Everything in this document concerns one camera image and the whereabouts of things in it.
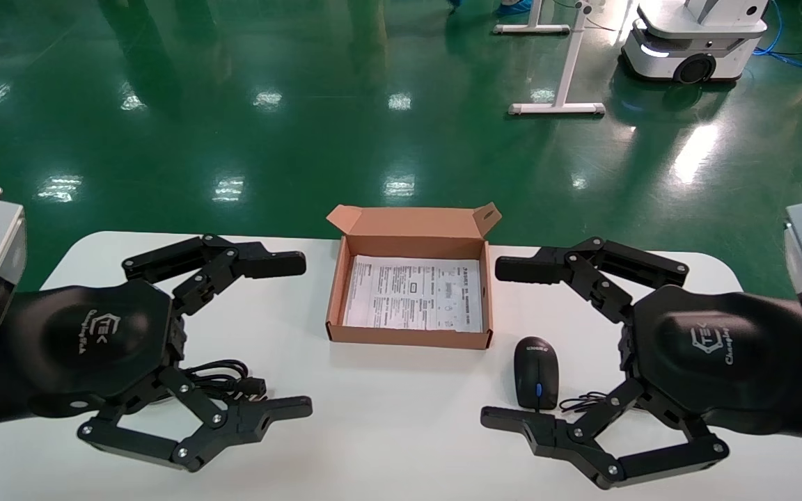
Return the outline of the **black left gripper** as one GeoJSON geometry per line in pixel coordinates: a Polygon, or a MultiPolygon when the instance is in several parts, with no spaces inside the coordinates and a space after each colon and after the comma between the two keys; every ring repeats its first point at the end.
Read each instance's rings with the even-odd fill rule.
{"type": "Polygon", "coordinates": [[[79,426],[77,437],[102,452],[188,472],[226,448],[260,442],[274,422],[312,415],[307,396],[220,409],[178,368],[169,367],[184,358],[187,334],[180,315],[196,314],[242,277],[303,275],[303,253],[271,253],[259,241],[204,234],[129,257],[122,269],[129,281],[118,286],[22,293],[10,305],[4,346],[28,384],[26,405],[33,415],[71,418],[127,394],[144,407],[168,391],[201,422],[184,440],[121,428],[127,402],[104,405],[79,426]],[[185,273],[191,276],[173,289],[173,300],[152,285],[185,273]]]}

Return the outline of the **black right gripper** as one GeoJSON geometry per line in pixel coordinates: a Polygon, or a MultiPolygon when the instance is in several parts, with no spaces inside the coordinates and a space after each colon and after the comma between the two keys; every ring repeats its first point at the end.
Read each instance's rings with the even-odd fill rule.
{"type": "Polygon", "coordinates": [[[611,323],[629,324],[627,373],[635,379],[575,422],[485,406],[481,425],[521,434],[535,456],[573,464],[604,491],[722,462],[729,447],[707,425],[783,434],[802,378],[802,308],[744,292],[688,292],[680,288],[688,272],[681,262],[599,237],[544,246],[532,257],[497,257],[500,281],[566,283],[611,323]],[[612,276],[656,291],[633,305],[612,276]],[[634,405],[684,432],[686,442],[616,459],[597,437],[634,405]]]}

